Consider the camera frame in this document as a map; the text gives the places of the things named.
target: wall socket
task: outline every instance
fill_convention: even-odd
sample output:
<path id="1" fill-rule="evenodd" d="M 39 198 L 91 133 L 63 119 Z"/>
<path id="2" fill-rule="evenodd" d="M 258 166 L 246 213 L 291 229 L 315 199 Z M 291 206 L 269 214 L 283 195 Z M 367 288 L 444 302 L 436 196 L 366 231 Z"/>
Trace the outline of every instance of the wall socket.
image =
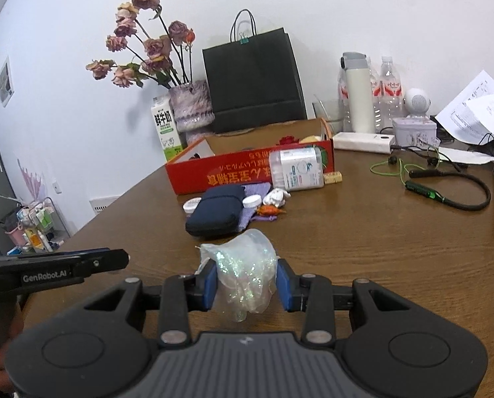
<path id="1" fill-rule="evenodd" d="M 60 195 L 63 191 L 61 190 L 61 187 L 59 186 L 59 183 L 54 180 L 52 183 L 53 191 L 55 191 L 58 195 Z"/>

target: cardboard box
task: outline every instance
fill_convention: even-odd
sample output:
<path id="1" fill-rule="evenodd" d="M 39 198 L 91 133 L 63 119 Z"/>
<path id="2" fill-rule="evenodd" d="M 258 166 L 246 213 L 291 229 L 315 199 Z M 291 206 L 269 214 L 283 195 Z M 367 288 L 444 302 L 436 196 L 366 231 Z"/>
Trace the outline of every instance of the cardboard box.
<path id="1" fill-rule="evenodd" d="M 321 141 L 278 145 L 285 136 L 304 139 L 317 135 Z M 198 193 L 229 183 L 271 182 L 269 153 L 318 146 L 323 153 L 324 173 L 334 171 L 333 134 L 321 118 L 289 121 L 221 135 L 207 136 L 167 162 L 165 167 L 177 195 Z"/>

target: black paper bag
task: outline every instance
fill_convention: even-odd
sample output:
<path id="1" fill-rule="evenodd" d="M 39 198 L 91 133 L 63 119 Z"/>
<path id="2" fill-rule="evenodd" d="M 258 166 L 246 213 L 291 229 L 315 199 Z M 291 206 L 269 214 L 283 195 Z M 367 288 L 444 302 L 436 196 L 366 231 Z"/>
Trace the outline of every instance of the black paper bag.
<path id="1" fill-rule="evenodd" d="M 289 36 L 253 33 L 203 50 L 216 133 L 307 118 Z"/>

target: small speaker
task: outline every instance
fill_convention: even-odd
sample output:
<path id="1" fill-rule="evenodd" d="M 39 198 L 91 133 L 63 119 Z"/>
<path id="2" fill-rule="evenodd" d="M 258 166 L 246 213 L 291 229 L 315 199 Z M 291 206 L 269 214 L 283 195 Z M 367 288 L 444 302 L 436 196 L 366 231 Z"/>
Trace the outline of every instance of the small speaker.
<path id="1" fill-rule="evenodd" d="M 431 106 L 431 100 L 427 93 L 418 88 L 407 90 L 403 103 L 409 114 L 414 116 L 426 115 L 429 106 Z"/>

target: rose bouquet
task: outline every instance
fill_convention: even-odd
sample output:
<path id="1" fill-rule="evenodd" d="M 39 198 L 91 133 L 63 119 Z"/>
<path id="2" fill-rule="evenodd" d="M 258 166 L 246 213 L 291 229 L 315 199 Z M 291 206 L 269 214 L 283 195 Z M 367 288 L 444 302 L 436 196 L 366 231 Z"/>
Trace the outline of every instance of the rose bouquet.
<path id="1" fill-rule="evenodd" d="M 153 10 L 155 16 L 152 19 L 159 19 L 166 34 L 158 38 L 150 37 L 138 20 L 140 10 Z M 196 35 L 187 25 L 174 21 L 169 28 L 161 16 L 162 6 L 160 0 L 131 0 L 118 6 L 116 13 L 116 28 L 114 34 L 107 36 L 105 45 L 111 52 L 118 52 L 124 49 L 131 51 L 135 56 L 133 60 L 124 65 L 116 63 L 114 60 L 94 60 L 85 66 L 92 72 L 94 79 L 103 79 L 109 71 L 114 70 L 112 79 L 115 85 L 127 88 L 133 84 L 142 87 L 143 81 L 153 79 L 159 85 L 170 89 L 175 85 L 192 83 L 192 44 Z M 140 42 L 144 48 L 145 58 L 141 57 L 134 49 L 129 47 L 128 38 L 134 38 Z M 181 73 L 177 72 L 173 66 L 170 54 L 174 50 Z M 190 66 L 190 78 L 184 65 L 184 51 L 188 53 Z"/>

